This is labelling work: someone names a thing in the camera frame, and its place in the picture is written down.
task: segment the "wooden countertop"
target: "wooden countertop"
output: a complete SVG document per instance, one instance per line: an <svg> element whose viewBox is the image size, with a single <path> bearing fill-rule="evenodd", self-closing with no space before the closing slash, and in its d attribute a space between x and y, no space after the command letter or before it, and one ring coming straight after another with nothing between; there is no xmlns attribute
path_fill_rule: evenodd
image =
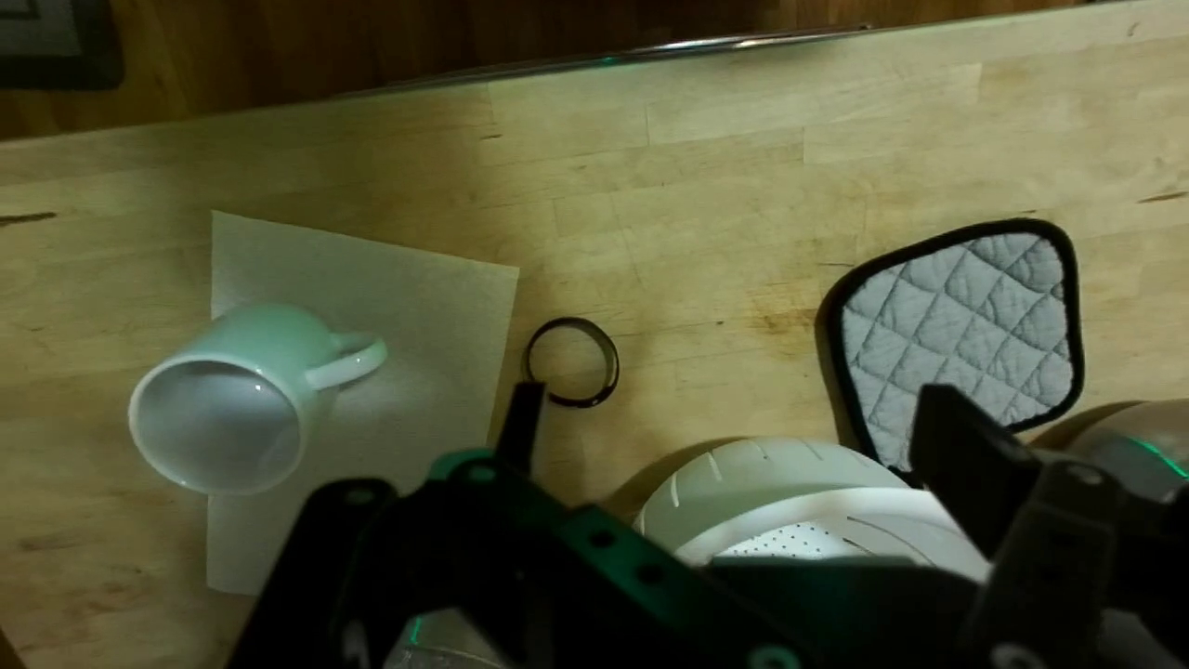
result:
<svg viewBox="0 0 1189 669"><path fill-rule="evenodd" d="M604 325L625 388L546 425L593 497L718 437L832 437L814 311L873 252L1008 215L1084 267L1076 409L1185 393L1189 4L385 92L0 144L0 630L31 665L219 665L206 507L121 401L207 315L232 210L524 267L510 346Z"/></svg>

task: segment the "wooden surface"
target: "wooden surface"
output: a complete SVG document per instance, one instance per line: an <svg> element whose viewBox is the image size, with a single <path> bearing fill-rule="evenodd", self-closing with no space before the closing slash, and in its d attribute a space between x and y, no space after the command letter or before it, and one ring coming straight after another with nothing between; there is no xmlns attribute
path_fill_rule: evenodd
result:
<svg viewBox="0 0 1189 669"><path fill-rule="evenodd" d="M687 443L829 440L822 295L976 220L1070 232L1076 409L1179 399L1185 70L1189 4L1152 0L0 144L0 215L35 215L0 227L0 630L31 665L228 657L202 497L121 428L206 325L211 210L521 263L510 351L604 325L621 393L541 428L573 501Z"/></svg>
<svg viewBox="0 0 1189 669"><path fill-rule="evenodd" d="M0 139L316 102L676 36L914 28L1068 4L1076 0L110 0L125 83L110 92L0 91Z"/></svg>

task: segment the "key ring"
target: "key ring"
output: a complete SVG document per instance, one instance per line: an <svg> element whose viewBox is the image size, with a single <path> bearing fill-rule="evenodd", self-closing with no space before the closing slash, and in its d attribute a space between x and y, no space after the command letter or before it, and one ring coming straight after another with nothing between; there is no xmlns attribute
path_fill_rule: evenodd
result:
<svg viewBox="0 0 1189 669"><path fill-rule="evenodd" d="M534 326L534 334L526 337L524 359L521 359L524 380L526 380L526 383L541 383L541 380L534 375L534 370L531 370L531 352L534 352L534 346L539 346L550 330L581 330L581 334L588 334L588 337L603 351L604 375L603 375L603 388L599 388L593 393L588 393L588 399L566 399L566 393L555 393L555 389L546 389L546 399L550 399L555 404L570 404L570 409L593 409L593 404L603 404L603 401L621 388L621 351L618 351L618 341L613 341L599 325L591 325L591 321L561 315L561 321L546 321L541 326Z"/></svg>

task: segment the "black ring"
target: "black ring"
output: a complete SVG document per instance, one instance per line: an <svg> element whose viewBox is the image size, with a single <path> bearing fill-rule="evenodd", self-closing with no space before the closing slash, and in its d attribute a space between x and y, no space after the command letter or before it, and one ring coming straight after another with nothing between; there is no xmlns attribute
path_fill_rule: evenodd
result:
<svg viewBox="0 0 1189 669"><path fill-rule="evenodd" d="M603 351L603 360L604 360L604 380L591 399L566 399L566 393L555 393L550 388L546 388L546 399L555 404L570 404L570 409L603 404L621 388L621 351L618 351L618 341L599 325L581 321L581 315L546 321L541 326L534 326L534 334L526 337L524 359L521 359L524 380L531 380L531 383L541 383L534 375L534 370L531 370L531 351L541 341L546 330L585 330Z"/></svg>

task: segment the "white paper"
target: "white paper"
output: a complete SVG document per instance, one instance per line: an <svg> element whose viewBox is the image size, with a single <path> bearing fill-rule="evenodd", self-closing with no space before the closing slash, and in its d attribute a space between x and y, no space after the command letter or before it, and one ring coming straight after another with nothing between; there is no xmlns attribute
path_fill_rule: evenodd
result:
<svg viewBox="0 0 1189 669"><path fill-rule="evenodd" d="M384 334L391 359L336 399L290 482L207 497L207 589L235 594L264 589L318 482L384 477L411 490L437 453L487 443L518 267L214 212L211 311L264 298Z"/></svg>

